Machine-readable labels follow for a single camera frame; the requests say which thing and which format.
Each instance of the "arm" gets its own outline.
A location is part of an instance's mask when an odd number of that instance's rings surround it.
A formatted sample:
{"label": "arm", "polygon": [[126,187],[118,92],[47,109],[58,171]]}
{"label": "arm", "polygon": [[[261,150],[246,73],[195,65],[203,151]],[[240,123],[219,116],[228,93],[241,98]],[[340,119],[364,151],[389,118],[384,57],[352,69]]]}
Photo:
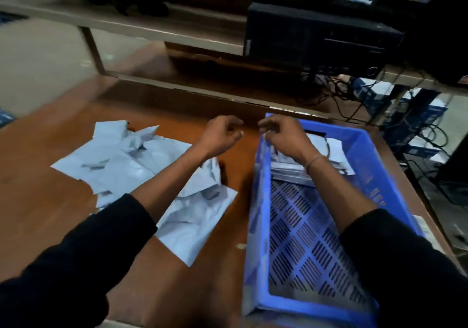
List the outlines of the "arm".
{"label": "arm", "polygon": [[174,163],[71,230],[22,272],[0,284],[3,327],[95,327],[108,313],[107,292],[155,234],[155,223],[205,160],[231,148],[236,117],[211,120],[200,140]]}
{"label": "arm", "polygon": [[[283,154],[307,166],[319,153],[290,117],[259,122],[260,132]],[[340,241],[364,286],[380,305],[383,325],[459,316],[468,304],[468,280],[443,254],[395,217],[378,209],[319,156],[307,166],[334,219]]]}

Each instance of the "blue plastic crate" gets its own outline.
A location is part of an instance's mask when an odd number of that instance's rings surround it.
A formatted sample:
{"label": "blue plastic crate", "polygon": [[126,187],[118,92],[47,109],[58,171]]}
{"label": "blue plastic crate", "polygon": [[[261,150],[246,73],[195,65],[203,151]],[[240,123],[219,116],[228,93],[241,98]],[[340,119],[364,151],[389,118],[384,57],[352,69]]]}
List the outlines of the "blue plastic crate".
{"label": "blue plastic crate", "polygon": [[[422,235],[365,130],[300,122],[305,130],[341,140],[356,172],[348,180]],[[375,301],[362,289],[316,189],[272,180],[270,165],[270,146],[261,137],[250,204],[243,314],[290,327],[317,319],[321,324],[375,326]]]}

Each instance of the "floor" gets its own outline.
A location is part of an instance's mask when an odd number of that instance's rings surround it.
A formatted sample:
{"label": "floor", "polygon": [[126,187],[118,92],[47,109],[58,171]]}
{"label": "floor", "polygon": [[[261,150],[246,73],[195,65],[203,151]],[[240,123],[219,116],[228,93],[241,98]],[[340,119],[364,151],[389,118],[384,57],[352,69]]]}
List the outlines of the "floor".
{"label": "floor", "polygon": [[[93,30],[105,66],[148,43],[135,37]],[[79,31],[70,25],[26,19],[0,27],[0,109],[24,116],[53,101],[96,72]],[[451,153],[468,131],[468,97],[455,96],[441,127]],[[443,142],[439,137],[436,142]]]}

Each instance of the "black shirt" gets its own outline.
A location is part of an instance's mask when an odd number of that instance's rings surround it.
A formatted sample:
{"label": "black shirt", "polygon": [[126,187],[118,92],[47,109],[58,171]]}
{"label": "black shirt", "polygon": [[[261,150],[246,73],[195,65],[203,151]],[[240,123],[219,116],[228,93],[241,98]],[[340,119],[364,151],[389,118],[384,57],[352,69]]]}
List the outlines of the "black shirt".
{"label": "black shirt", "polygon": [[[2,327],[95,327],[108,313],[107,292],[126,275],[157,228],[141,204],[124,195],[50,247],[20,277],[0,284]],[[340,240],[363,285],[380,306],[382,326],[460,323],[468,280],[387,211],[351,224]]]}

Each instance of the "brown table surface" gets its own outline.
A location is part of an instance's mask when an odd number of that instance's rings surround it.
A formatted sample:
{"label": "brown table surface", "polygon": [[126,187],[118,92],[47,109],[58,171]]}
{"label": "brown table surface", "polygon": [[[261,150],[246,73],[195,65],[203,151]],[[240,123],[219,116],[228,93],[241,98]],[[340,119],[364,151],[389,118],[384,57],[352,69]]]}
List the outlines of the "brown table surface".
{"label": "brown table surface", "polygon": [[[136,55],[122,64],[136,63]],[[244,137],[219,157],[227,185],[239,193],[192,267],[155,237],[130,272],[108,294],[109,319],[134,325],[237,326],[240,321],[249,195],[256,122],[268,109],[178,90],[96,76],[53,103],[0,130],[0,280],[18,275],[45,248],[96,211],[96,197],[83,182],[50,168],[91,139],[97,121],[126,119],[139,130],[161,125],[158,134],[194,142],[208,119],[235,114]],[[371,137],[382,161],[414,214],[423,216],[446,253],[453,253],[377,132]]]}

